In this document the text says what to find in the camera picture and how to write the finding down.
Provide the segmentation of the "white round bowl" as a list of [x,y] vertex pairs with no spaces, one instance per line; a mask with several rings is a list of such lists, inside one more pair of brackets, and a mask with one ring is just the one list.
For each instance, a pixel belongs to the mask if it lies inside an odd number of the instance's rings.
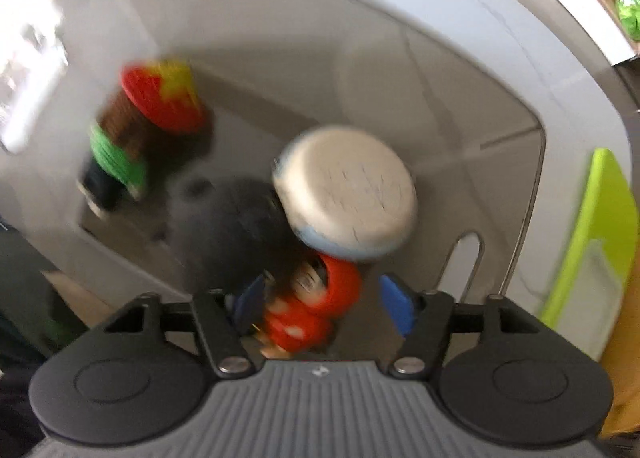
[[410,237],[418,195],[404,161],[346,125],[294,138],[273,162],[272,184],[298,239],[337,259],[379,259]]

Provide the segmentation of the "dark grey plush toy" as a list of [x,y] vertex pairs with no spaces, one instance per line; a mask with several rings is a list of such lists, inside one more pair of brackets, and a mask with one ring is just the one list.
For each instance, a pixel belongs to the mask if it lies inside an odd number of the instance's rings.
[[269,181],[242,176],[187,181],[168,203],[166,243],[181,288],[239,295],[258,276],[288,280],[303,259]]

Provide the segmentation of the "doll with red conical hat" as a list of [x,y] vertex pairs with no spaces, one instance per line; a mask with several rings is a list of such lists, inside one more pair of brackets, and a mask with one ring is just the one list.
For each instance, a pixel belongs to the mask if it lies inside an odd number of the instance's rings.
[[176,164],[193,141],[210,136],[213,124],[188,62],[126,64],[89,129],[89,158],[78,179],[89,210],[104,219],[122,198],[141,200],[152,172]]

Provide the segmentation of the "lime green bin lid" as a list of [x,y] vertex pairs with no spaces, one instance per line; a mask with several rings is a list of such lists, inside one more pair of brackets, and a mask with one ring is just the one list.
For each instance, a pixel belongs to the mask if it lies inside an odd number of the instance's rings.
[[626,293],[639,212],[611,150],[594,150],[574,230],[539,319],[594,360]]

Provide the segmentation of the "green plush toy on shelf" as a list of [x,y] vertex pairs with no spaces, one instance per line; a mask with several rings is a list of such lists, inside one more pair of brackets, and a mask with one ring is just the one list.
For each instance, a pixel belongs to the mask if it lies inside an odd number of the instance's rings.
[[640,38],[640,0],[616,0],[616,11],[620,24],[631,40]]

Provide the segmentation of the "red white spotted toy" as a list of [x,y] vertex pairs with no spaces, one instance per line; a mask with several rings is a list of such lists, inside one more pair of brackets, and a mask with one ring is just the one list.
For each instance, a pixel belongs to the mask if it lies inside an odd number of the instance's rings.
[[256,339],[268,360],[326,348],[343,317],[358,301],[362,278],[356,264],[309,252],[267,302]]

